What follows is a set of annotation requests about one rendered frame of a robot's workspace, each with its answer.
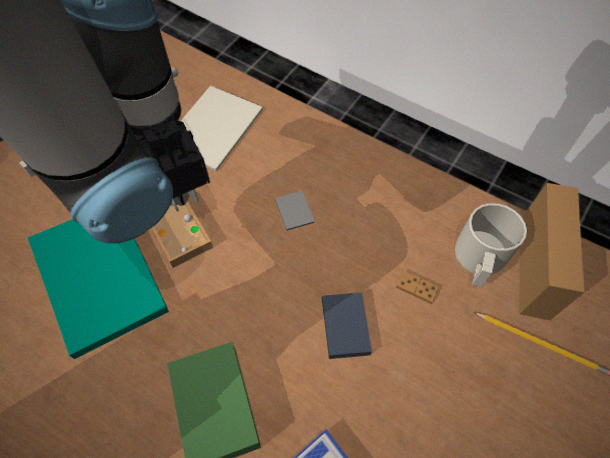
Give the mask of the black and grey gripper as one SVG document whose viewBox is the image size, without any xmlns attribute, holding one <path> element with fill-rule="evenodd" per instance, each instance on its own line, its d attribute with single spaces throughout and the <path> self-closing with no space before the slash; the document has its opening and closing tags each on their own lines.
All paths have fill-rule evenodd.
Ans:
<svg viewBox="0 0 610 458">
<path fill-rule="evenodd" d="M 179 211 L 177 205 L 185 205 L 189 196 L 198 203 L 195 189 L 207 182 L 210 183 L 204 158 L 194 142 L 191 131 L 187 131 L 182 121 L 178 121 L 180 115 L 181 105 L 178 102 L 174 112 L 159 124 L 153 126 L 129 124 L 141 147 L 159 162 L 161 170 L 171 181 L 172 204 L 176 211 Z"/>
</svg>

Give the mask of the grey mug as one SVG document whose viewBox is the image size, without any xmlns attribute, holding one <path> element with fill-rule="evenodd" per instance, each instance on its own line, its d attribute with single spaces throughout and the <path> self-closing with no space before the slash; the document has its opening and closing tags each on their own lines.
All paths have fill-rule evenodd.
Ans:
<svg viewBox="0 0 610 458">
<path fill-rule="evenodd" d="M 456 258 L 474 273 L 472 285 L 482 287 L 490 275 L 505 267 L 526 236 L 526 223 L 514 209 L 499 203 L 484 204 L 472 212 L 459 235 Z"/>
</svg>

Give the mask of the wooden domino tile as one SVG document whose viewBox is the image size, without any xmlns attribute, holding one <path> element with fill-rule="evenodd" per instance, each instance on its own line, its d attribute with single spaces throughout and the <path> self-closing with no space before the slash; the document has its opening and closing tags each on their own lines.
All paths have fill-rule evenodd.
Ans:
<svg viewBox="0 0 610 458">
<path fill-rule="evenodd" d="M 396 288 L 432 304 L 439 286 L 403 271 Z"/>
</svg>

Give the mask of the yellow pencil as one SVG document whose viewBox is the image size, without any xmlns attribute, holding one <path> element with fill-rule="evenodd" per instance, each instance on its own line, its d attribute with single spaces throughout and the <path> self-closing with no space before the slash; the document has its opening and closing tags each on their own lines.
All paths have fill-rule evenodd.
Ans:
<svg viewBox="0 0 610 458">
<path fill-rule="evenodd" d="M 579 356 L 577 356 L 575 354 L 572 354 L 572 353 L 570 353 L 570 352 L 568 352 L 566 350 L 563 350 L 563 349 L 561 349 L 561 348 L 559 348 L 557 346 L 554 346 L 554 345 L 552 345 L 552 344 L 550 344 L 548 342 L 545 342 L 545 341 L 543 341 L 543 340 L 541 340 L 539 338 L 536 338 L 536 337 L 534 337 L 534 336 L 532 336 L 530 334 L 527 334 L 527 333 L 525 333 L 525 332 L 523 332 L 521 330 L 518 330 L 518 329 L 516 329 L 516 328 L 514 328 L 512 326 L 509 326 L 509 325 L 507 325 L 507 324 L 505 324 L 505 323 L 503 323 L 501 321 L 498 321 L 498 320 L 496 320 L 496 319 L 494 319 L 492 317 L 489 317 L 489 316 L 484 315 L 484 314 L 476 313 L 476 312 L 474 312 L 474 313 L 477 314 L 478 316 L 480 316 L 481 318 L 483 318 L 484 320 L 488 321 L 488 322 L 491 322 L 491 323 L 493 323 L 493 324 L 495 324 L 497 326 L 500 326 L 500 327 L 502 327 L 502 328 L 504 328 L 506 330 L 509 330 L 509 331 L 511 331 L 511 332 L 513 332 L 513 333 L 515 333 L 517 335 L 520 335 L 520 336 L 522 336 L 522 337 L 524 337 L 526 339 L 529 339 L 529 340 L 531 340 L 531 341 L 533 341 L 535 343 L 538 343 L 538 344 L 540 344 L 540 345 L 542 345 L 542 346 L 544 346 L 546 348 L 549 348 L 549 349 L 551 349 L 551 350 L 553 350 L 555 352 L 558 352 L 558 353 L 560 353 L 560 354 L 562 354 L 562 355 L 564 355 L 566 357 L 569 357 L 569 358 L 571 358 L 571 359 L 573 359 L 575 361 L 578 361 L 578 362 L 580 362 L 580 363 L 582 363 L 584 365 L 587 365 L 587 366 L 589 366 L 589 367 L 591 367 L 591 368 L 593 368 L 595 370 L 598 370 L 598 371 L 603 372 L 603 373 L 605 373 L 607 375 L 610 375 L 610 370 L 608 370 L 606 368 L 603 368 L 603 367 L 601 367 L 601 366 L 599 366 L 599 365 L 597 365 L 597 364 L 595 364 L 593 362 L 590 362 L 590 361 L 588 361 L 588 360 L 586 360 L 584 358 L 581 358 L 581 357 L 579 357 Z"/>
</svg>

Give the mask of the brown rectangular box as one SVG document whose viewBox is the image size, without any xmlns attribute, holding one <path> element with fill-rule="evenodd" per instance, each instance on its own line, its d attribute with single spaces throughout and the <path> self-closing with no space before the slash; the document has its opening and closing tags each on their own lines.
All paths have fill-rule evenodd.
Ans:
<svg viewBox="0 0 610 458">
<path fill-rule="evenodd" d="M 551 320 L 584 293 L 578 188 L 547 183 L 522 218 L 520 314 Z"/>
</svg>

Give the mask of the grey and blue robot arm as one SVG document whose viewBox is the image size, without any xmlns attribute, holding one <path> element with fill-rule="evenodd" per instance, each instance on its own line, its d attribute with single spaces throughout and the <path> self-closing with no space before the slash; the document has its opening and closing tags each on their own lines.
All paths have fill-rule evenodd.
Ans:
<svg viewBox="0 0 610 458">
<path fill-rule="evenodd" d="M 129 124 L 174 112 L 176 76 L 151 0 L 0 0 L 0 142 L 100 242 L 141 236 L 171 205 Z"/>
</svg>

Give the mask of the wooden ball-in-hole puzzle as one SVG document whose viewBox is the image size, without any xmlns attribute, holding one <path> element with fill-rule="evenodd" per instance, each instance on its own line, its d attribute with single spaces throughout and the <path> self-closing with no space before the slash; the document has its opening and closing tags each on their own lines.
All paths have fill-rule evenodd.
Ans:
<svg viewBox="0 0 610 458">
<path fill-rule="evenodd" d="M 188 201 L 177 207 L 178 212 L 171 202 L 163 218 L 152 227 L 173 268 L 213 248 Z"/>
</svg>

